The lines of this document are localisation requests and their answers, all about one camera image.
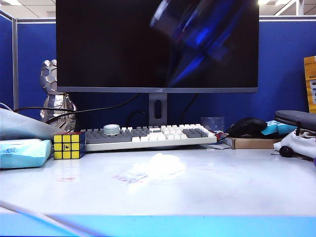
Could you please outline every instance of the black mouse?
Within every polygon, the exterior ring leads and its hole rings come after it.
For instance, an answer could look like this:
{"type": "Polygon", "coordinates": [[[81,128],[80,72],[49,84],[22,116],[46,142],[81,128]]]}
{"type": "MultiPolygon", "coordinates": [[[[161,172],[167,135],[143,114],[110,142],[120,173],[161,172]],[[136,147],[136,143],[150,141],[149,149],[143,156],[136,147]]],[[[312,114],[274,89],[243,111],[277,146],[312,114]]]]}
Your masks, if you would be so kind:
{"type": "Polygon", "coordinates": [[[279,150],[280,155],[283,157],[293,157],[294,156],[294,151],[292,148],[288,146],[283,146],[279,150]]]}
{"type": "Polygon", "coordinates": [[[256,135],[267,127],[267,123],[259,118],[243,118],[227,129],[230,137],[240,137],[245,134],[256,135]]]}

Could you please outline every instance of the brown box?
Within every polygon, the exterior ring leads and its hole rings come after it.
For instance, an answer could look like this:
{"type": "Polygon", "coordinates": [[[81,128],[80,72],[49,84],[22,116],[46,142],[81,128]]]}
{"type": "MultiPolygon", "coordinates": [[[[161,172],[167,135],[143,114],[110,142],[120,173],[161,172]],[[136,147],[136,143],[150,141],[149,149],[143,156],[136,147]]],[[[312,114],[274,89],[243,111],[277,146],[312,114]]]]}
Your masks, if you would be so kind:
{"type": "Polygon", "coordinates": [[[273,149],[273,144],[281,139],[264,138],[225,138],[224,142],[233,149],[273,149]]]}

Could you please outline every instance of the mechanical keyboard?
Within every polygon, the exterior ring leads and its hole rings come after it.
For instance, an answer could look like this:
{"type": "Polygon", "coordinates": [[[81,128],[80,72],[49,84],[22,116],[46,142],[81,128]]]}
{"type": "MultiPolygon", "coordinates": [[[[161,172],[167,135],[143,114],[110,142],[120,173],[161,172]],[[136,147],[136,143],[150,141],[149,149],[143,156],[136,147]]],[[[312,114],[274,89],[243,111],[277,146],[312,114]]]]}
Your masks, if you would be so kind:
{"type": "Polygon", "coordinates": [[[86,151],[106,151],[216,143],[214,133],[200,124],[118,127],[116,135],[105,135],[104,129],[87,129],[86,151]]]}

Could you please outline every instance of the clear cup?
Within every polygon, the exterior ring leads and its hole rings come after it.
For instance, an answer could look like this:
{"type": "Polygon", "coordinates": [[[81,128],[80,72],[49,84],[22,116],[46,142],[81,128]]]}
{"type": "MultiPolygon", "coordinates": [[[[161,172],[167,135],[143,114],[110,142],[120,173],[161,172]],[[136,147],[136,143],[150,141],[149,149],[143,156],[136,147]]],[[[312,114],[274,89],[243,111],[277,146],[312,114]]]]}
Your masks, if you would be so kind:
{"type": "Polygon", "coordinates": [[[215,132],[222,131],[225,129],[225,118],[224,117],[201,117],[201,125],[207,130],[215,132]]]}

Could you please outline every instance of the white desk surface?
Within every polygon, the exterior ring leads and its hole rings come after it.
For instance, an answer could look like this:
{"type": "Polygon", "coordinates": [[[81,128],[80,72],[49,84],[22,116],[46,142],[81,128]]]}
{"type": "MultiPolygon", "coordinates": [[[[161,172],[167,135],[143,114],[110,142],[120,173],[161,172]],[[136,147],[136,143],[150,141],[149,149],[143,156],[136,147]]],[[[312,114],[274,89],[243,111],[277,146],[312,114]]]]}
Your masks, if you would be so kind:
{"type": "Polygon", "coordinates": [[[50,158],[40,168],[2,170],[1,200],[45,214],[315,216],[313,163],[272,152],[193,149],[50,158]],[[177,156],[185,172],[129,184],[115,178],[157,153],[177,156]]]}

